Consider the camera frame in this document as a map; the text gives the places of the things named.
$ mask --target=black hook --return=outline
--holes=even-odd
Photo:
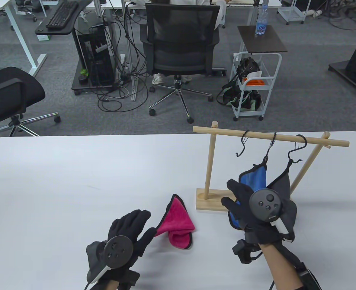
[[[240,157],[240,156],[242,155],[242,153],[244,153],[244,151],[245,151],[245,142],[247,141],[248,138],[246,138],[246,140],[244,141],[244,137],[245,137],[245,135],[246,135],[249,131],[250,131],[250,130],[246,130],[246,131],[244,132],[244,134],[242,135],[242,137],[241,137],[241,143],[242,143],[242,146],[244,146],[244,148],[243,148],[243,150],[241,151],[240,154],[238,154],[238,152],[236,152],[236,156],[237,156],[237,157]]]
[[[265,155],[265,157],[264,157],[264,161],[267,161],[267,160],[268,160],[269,150],[272,148],[272,146],[273,146],[273,144],[274,144],[274,141],[276,141],[276,135],[277,135],[277,132],[275,132],[275,133],[273,134],[273,139],[272,139],[272,141],[271,141],[271,143],[270,143],[270,145],[269,145],[268,151],[266,152],[266,155]]]
[[[291,158],[290,153],[291,153],[291,152],[294,152],[294,151],[297,151],[297,150],[304,149],[304,148],[306,147],[306,145],[307,145],[307,141],[306,141],[306,139],[305,139],[305,137],[304,137],[303,135],[297,134],[297,136],[300,136],[300,137],[302,137],[302,138],[304,139],[305,145],[302,146],[302,147],[300,147],[300,148],[296,148],[296,143],[298,144],[298,142],[295,142],[295,148],[296,148],[296,149],[293,149],[293,150],[291,150],[291,151],[288,152],[288,158],[289,158],[289,160],[292,161],[292,163],[299,163],[300,161],[302,161],[302,159],[299,159],[299,160],[297,160],[297,161],[294,161],[294,160]]]

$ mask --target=computer tower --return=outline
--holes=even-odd
[[[80,43],[88,78],[92,86],[103,87],[115,82],[115,66],[109,55],[105,26],[96,13],[78,18],[77,38]]]

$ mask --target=forearm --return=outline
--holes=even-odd
[[[260,245],[277,290],[296,290],[303,286],[295,267],[273,245]]]
[[[116,290],[117,286],[119,286],[119,282],[110,280],[105,290]]]

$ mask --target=white sneaker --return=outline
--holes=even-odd
[[[162,74],[161,73],[156,73],[152,77],[152,82],[153,85],[162,85],[164,84]]]
[[[182,76],[182,83],[189,83],[191,82],[193,79],[190,75],[187,76]]]

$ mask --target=water bottle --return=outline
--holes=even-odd
[[[268,3],[269,0],[262,2],[261,12],[258,15],[257,24],[255,26],[255,33],[258,35],[263,35],[266,30],[266,24],[268,23]]]

